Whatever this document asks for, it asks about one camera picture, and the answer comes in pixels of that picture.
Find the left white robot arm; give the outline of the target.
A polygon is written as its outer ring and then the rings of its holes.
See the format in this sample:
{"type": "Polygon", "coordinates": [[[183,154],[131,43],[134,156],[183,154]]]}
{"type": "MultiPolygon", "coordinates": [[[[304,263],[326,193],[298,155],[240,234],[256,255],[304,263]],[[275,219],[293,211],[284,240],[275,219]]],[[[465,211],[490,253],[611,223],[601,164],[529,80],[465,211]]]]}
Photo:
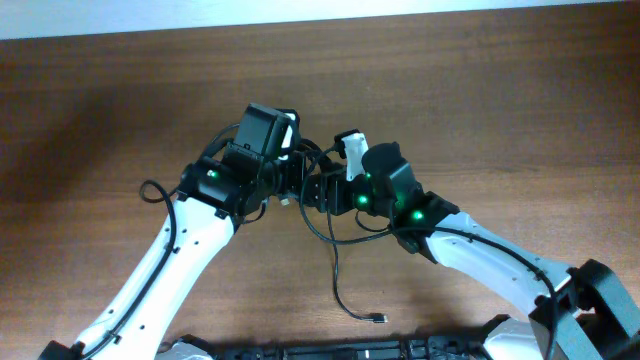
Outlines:
{"type": "Polygon", "coordinates": [[[160,200],[167,218],[125,285],[67,347],[49,342],[43,359],[152,359],[196,280],[249,214],[285,190],[282,165],[300,142],[293,109],[251,103],[235,135],[219,135],[160,200]]]}

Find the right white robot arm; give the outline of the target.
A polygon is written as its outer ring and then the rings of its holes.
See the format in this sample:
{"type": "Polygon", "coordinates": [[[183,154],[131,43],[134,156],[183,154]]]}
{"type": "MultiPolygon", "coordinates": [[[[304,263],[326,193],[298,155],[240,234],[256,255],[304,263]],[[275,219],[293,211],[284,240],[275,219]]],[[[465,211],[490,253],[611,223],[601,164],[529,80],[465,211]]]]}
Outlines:
{"type": "Polygon", "coordinates": [[[526,315],[500,316],[468,337],[464,355],[484,359],[636,359],[639,308],[606,265],[579,267],[531,253],[479,225],[415,179],[398,144],[368,148],[304,144],[299,207],[327,216],[350,210],[388,224],[350,239],[394,237],[410,254],[461,272],[526,315]]]}

